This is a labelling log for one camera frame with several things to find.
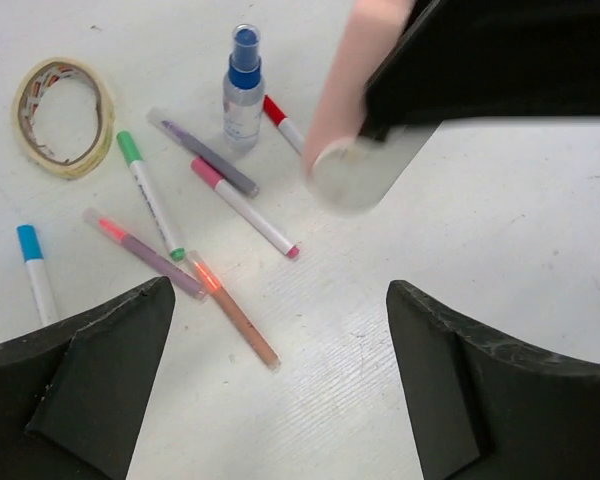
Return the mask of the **green-capped white marker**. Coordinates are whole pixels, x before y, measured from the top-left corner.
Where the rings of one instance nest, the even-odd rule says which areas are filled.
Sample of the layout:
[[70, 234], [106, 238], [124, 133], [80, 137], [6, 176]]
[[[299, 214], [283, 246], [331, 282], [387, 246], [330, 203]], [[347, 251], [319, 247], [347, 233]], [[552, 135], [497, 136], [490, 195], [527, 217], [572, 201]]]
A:
[[169, 257], [175, 262], [183, 261], [186, 255], [184, 241], [135, 140], [130, 132], [123, 130], [116, 134], [116, 141], [155, 221]]

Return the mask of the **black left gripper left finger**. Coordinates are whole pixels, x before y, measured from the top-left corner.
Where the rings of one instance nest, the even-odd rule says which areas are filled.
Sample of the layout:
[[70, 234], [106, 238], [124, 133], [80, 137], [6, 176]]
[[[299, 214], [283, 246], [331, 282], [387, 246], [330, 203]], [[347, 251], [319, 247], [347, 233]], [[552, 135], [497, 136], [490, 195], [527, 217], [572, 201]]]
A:
[[0, 343], [0, 479], [124, 479], [175, 293], [151, 279]]

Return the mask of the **red-capped white marker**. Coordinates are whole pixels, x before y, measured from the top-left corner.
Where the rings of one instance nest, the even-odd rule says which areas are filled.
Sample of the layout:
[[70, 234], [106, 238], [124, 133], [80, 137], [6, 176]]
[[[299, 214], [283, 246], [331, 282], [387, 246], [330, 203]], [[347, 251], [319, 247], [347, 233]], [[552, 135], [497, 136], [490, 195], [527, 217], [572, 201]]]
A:
[[271, 120], [277, 130], [299, 154], [302, 154], [304, 147], [304, 136], [292, 122], [292, 120], [284, 113], [284, 111], [274, 102], [269, 96], [264, 96], [263, 110], [267, 117]]

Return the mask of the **pink and white eraser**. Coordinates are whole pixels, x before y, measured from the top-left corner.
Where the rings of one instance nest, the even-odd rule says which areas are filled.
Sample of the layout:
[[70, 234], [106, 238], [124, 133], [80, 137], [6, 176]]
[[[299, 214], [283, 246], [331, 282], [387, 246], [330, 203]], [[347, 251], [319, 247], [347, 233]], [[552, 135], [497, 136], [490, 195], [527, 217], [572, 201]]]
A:
[[336, 212], [377, 205], [438, 128], [391, 127], [386, 141], [362, 135], [365, 84], [413, 7], [409, 0], [357, 1], [345, 25], [302, 149], [310, 191]]

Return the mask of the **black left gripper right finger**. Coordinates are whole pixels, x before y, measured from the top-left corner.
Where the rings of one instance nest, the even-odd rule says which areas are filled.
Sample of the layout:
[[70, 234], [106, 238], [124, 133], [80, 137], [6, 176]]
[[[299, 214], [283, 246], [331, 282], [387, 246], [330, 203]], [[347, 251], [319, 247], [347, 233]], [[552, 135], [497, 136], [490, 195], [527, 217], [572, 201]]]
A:
[[600, 364], [389, 285], [390, 334], [427, 479], [600, 479]]

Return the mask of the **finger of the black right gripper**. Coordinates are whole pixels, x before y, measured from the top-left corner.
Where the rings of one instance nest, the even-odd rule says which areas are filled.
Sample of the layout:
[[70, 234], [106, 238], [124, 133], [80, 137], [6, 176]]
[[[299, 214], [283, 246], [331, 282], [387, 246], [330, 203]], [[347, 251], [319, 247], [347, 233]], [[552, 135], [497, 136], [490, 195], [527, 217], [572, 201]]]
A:
[[360, 133], [600, 117], [600, 1], [417, 1], [366, 83]]

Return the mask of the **blue-capped white marker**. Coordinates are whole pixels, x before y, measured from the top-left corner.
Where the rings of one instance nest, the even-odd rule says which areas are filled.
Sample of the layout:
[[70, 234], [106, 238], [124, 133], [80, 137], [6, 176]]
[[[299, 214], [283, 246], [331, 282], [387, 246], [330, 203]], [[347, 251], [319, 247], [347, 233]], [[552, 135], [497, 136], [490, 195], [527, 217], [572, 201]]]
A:
[[59, 315], [36, 229], [24, 224], [16, 231], [40, 321], [48, 326], [57, 322]]

